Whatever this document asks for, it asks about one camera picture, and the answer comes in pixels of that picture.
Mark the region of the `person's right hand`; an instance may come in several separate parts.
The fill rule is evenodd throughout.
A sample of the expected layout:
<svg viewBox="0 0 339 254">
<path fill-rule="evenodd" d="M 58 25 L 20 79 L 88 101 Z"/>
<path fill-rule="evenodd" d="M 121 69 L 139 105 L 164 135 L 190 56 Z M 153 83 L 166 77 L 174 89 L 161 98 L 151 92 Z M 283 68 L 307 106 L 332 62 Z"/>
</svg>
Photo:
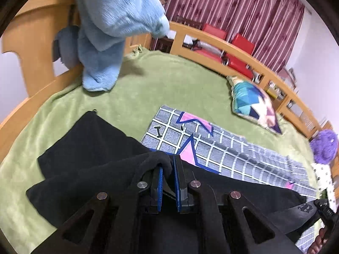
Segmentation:
<svg viewBox="0 0 339 254">
<path fill-rule="evenodd" d="M 307 250 L 307 254 L 318 254 L 322 247 L 327 243 L 325 238 L 327 232 L 327 227 L 321 228 L 318 236 L 315 238 L 314 242 L 310 245 Z"/>
</svg>

